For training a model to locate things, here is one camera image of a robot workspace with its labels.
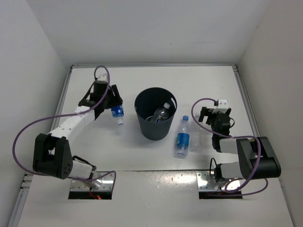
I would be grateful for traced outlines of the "small blue-label plastic bottle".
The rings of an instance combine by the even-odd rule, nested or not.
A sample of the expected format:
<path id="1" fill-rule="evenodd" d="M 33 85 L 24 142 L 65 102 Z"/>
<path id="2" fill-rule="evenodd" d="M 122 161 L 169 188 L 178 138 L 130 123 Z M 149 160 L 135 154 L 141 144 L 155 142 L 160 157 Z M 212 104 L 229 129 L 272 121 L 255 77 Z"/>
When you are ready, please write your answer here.
<path id="1" fill-rule="evenodd" d="M 111 108 L 111 114 L 116 118 L 118 125 L 124 124 L 124 108 L 123 105 L 118 105 Z"/>

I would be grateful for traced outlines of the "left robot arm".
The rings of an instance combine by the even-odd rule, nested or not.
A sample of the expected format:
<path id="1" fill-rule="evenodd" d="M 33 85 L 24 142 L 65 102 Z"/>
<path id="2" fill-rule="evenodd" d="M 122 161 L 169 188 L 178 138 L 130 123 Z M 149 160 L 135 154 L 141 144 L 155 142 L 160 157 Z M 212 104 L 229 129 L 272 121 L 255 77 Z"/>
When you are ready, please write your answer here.
<path id="1" fill-rule="evenodd" d="M 73 114 L 48 134 L 41 133 L 36 137 L 33 170 L 59 179 L 92 179 L 96 167 L 74 156 L 71 144 L 101 113 L 107 109 L 116 110 L 122 104 L 123 100 L 116 85 L 94 81 Z"/>

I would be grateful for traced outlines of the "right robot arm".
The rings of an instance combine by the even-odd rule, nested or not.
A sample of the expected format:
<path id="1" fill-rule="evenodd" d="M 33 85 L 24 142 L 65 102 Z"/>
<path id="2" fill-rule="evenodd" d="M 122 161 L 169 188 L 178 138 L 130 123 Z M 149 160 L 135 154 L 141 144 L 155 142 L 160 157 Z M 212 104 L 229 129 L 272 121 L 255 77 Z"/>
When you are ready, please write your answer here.
<path id="1" fill-rule="evenodd" d="M 225 181 L 233 178 L 247 179 L 253 168 L 258 164 L 252 177 L 255 179 L 277 178 L 281 175 L 281 165 L 267 137 L 257 139 L 228 139 L 231 125 L 231 109 L 225 113 L 202 107 L 199 122 L 206 117 L 206 124 L 211 126 L 213 133 L 212 146 L 219 153 L 230 153 L 238 156 L 238 161 L 226 164 L 216 164 L 214 179 Z"/>

